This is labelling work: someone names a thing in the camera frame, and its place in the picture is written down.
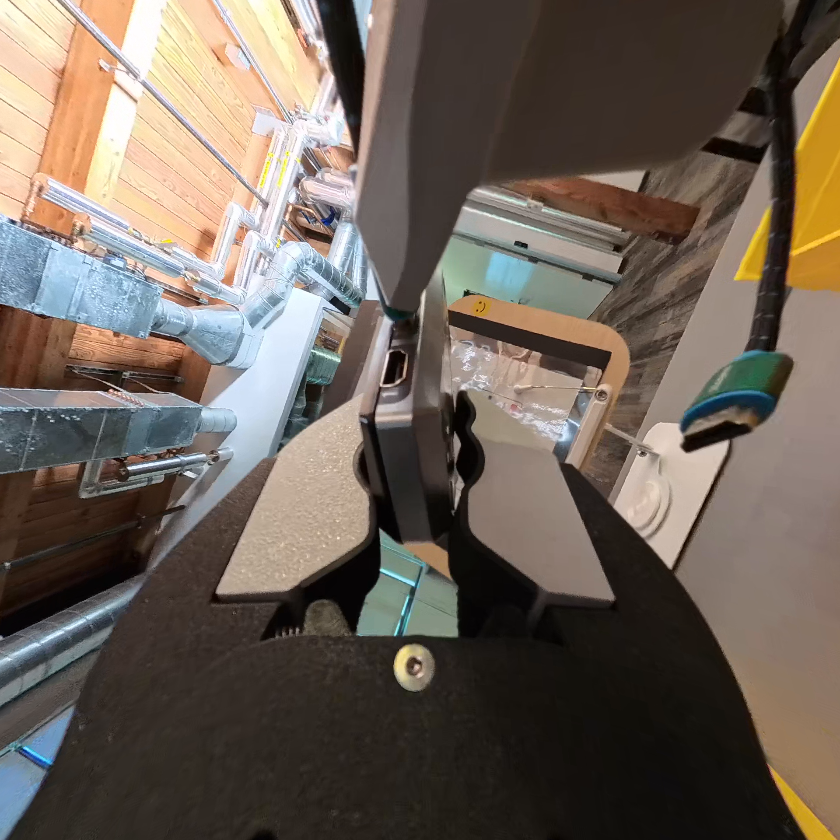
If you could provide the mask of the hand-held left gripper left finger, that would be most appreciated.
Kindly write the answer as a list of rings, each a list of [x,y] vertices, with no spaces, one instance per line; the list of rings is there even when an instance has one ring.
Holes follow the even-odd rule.
[[[276,457],[215,596],[274,603],[301,630],[341,624],[355,634],[381,573],[375,502],[361,478],[356,396],[295,437]]]

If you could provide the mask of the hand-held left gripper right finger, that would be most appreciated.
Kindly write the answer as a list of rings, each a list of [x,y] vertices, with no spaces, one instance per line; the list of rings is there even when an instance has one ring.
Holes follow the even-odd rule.
[[[615,594],[548,444],[478,391],[455,405],[462,487],[449,530],[459,636],[529,634],[551,608],[607,611]]]

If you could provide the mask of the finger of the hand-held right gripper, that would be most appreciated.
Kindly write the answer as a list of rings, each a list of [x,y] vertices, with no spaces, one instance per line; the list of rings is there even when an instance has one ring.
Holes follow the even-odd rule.
[[[758,79],[783,14],[771,1],[537,2],[482,184],[698,151]]]
[[[355,218],[393,321],[419,309],[467,195],[545,174],[546,2],[374,2]]]

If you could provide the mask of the dark grey hdmi switch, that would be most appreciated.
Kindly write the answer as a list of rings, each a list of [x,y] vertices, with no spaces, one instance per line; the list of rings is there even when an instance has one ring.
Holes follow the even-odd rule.
[[[379,528],[400,543],[446,541],[455,510],[455,399],[445,280],[436,270],[419,310],[382,314],[356,392],[364,477]]]

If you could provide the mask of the yellow plastic storage bin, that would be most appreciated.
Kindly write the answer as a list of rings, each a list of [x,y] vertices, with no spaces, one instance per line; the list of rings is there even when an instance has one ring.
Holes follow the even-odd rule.
[[[772,767],[769,767],[773,781],[776,783],[784,802],[791,812],[796,824],[807,839],[837,839],[819,820],[802,798],[781,778]]]
[[[787,285],[839,292],[839,65],[796,146],[796,191]]]

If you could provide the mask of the wooden beam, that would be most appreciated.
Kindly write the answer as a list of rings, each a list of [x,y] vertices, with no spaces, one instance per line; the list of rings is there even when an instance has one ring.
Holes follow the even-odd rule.
[[[682,243],[700,210],[664,197],[632,192],[583,177],[553,177],[504,182],[503,187],[554,210],[669,245]]]

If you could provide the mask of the insulated silver pipes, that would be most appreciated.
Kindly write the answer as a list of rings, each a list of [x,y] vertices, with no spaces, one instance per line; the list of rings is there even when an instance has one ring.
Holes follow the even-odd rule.
[[[310,149],[338,145],[344,132],[340,107],[325,113],[299,112],[290,123],[277,125],[260,177],[258,194],[267,201],[259,210],[228,205],[213,247],[212,261],[202,270],[202,287],[210,297],[240,305],[245,302],[257,276],[267,277],[280,253],[281,228],[292,205],[303,173],[303,157]],[[234,284],[224,283],[224,274],[237,231],[246,228],[234,272]]]

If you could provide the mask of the instruction sign on white stand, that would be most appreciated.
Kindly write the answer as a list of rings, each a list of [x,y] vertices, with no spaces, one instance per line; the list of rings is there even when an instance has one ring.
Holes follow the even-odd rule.
[[[604,433],[630,444],[632,465],[613,503],[673,570],[725,464],[729,444],[688,454],[676,423],[643,438],[610,424],[629,351],[599,322],[470,295],[448,310],[454,391],[493,405],[522,442],[583,470]]]

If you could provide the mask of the rectangular metal air duct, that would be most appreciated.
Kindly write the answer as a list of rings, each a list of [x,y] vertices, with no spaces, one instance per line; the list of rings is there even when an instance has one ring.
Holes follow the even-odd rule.
[[[183,448],[199,434],[227,434],[236,425],[231,409],[169,392],[3,388],[1,474]]]
[[[231,306],[186,307],[136,272],[1,221],[1,303],[37,316],[148,339],[180,340],[210,364],[248,369],[266,331]]]

